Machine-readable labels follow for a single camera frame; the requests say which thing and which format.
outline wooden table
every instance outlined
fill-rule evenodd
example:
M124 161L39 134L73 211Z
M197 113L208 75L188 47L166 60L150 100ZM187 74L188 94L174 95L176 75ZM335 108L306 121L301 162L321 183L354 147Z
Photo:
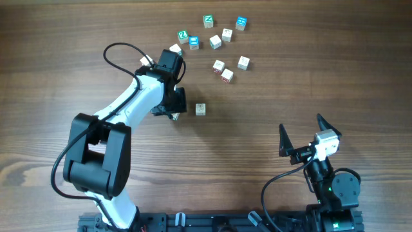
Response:
M158 60L177 31L180 86L188 112L177 122L147 115L132 141L127 188L142 212L261 209L263 184L294 167L278 156L278 125L296 147L319 131L321 113L342 131L335 168L362 176L359 210L367 231L412 226L412 7L406 1L247 1L0 7L0 231L75 231L92 202L50 187L50 170L79 112L106 107L131 77L102 58L110 43L132 43ZM213 14L214 28L202 16ZM235 30L237 16L248 18ZM213 50L209 38L234 30ZM249 57L247 71L237 68ZM114 62L135 70L142 56L122 47ZM230 84L213 73L219 59ZM206 103L205 117L194 105ZM81 194L62 179L68 193ZM302 173L273 183L270 210L316 202Z

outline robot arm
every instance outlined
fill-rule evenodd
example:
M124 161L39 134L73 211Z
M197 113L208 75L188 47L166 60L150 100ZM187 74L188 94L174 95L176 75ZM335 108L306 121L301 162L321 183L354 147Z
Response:
M112 221L117 228L128 229L138 217L138 208L125 189L131 164L131 133L150 111L155 116L168 115L169 118L174 113L186 112L184 89L176 88L182 63L183 59L177 53L164 50L157 65L143 66L135 72L139 85L134 79L108 107L93 116L80 113L72 122L69 140L109 115L140 87L115 116L73 145L64 163L64 180L101 201L104 209L97 207L111 218L102 217L106 224L110 225ZM89 150L89 144L98 143L106 144L104 154Z

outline black cable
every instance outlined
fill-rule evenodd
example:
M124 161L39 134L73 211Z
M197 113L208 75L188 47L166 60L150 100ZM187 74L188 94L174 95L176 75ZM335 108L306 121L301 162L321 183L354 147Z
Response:
M310 184L308 174L306 174L306 168L303 169L303 175L304 175L304 178L306 179L306 183L308 184L309 191L311 193L315 193L315 191L312 189L312 186Z
M67 154L67 152L70 150L71 147L73 147L74 144L76 144L77 141L79 141L83 136L89 134L90 132L94 131L98 126L100 126L101 124L103 124L104 122L106 122L108 119L110 119L112 116L116 115L116 113L122 109L139 91L140 89L140 81L138 80L137 76L135 76L132 72L130 72L129 70L122 68L114 63L112 63L111 61L108 60L108 58L106 57L106 52L109 48L116 46L116 45L126 45L126 46L130 46L136 50L138 50L144 57L146 57L146 59L149 61L150 65L152 66L152 62L150 62L150 60L147 58L147 55L141 51L139 48L133 46L132 44L128 44L128 43L113 43L109 46L106 47L106 49L103 51L103 58L104 60L109 63L110 65L112 65L113 67L122 70L123 72L128 73L129 75L131 75L137 82L137 87L135 88L135 90L133 91L133 93L124 101L122 102L122 104L120 104L117 108L115 108L111 113L109 113L107 116L105 116L103 119L100 119L98 122L96 122L95 124L92 124L89 128L87 128L86 130L82 131L82 133L80 133L79 135L77 135L72 141L70 141L68 143L68 145L63 149L63 151L60 153L60 155L57 157L53 168L51 169L51 175L50 175L50 182L51 182L51 187L53 188L53 190L59 194L62 197L65 198L69 198L69 199L77 199L77 200L94 200L98 206L100 207L100 209L103 212L103 215L109 220L110 224L113 226L113 228L115 229L115 231L123 231L119 228L116 227L113 219L109 216L106 208L104 207L104 205L101 203L101 200L96 198L96 197L84 197L84 196L75 196L75 195L69 195L69 194L65 194L63 193L56 185L56 172L57 172L57 167L60 164L60 161L63 159L63 157L65 156L65 154Z
M360 176L356 171L353 171L353 170L350 169L350 168L338 168L338 169L336 169L335 171L333 171L330 175L333 176L333 175L335 175L338 171L345 171L345 172L351 173L352 175L354 175L354 176L356 177L356 179L358 179L359 184L361 183L361 176Z
M178 80L176 80L176 84L178 84L182 80L183 76L185 75L185 72L186 72L186 62L183 61L183 73L180 76L180 78Z
M269 184L271 184L273 181L275 181L275 180L277 180L277 179L280 179L280 178L282 178L282 177L285 177L285 176L287 176L287 175L293 174L293 173L295 173L295 172L298 172L298 171L302 170L303 168L307 167L307 166L314 160L315 154L316 154L316 152L313 152L313 154L310 156L310 160L309 160L306 164L303 164L302 166L300 166L300 167L298 167L298 168L296 168L296 169L293 169L292 171L287 171L287 172L285 172L285 173L282 173L282 174L280 174L280 175L278 175L278 176L270 179L270 180L263 186L262 194L261 194L261 201L262 201L263 211L265 212L265 216L266 216L266 218L268 219L268 221L271 223L271 225L272 225L274 228L276 228L279 232L282 232L282 230L279 229L279 227L275 224L275 222L274 222L274 221L272 220L272 218L269 216L268 210L266 209L266 206L265 206L265 190L266 190L266 188L269 186Z

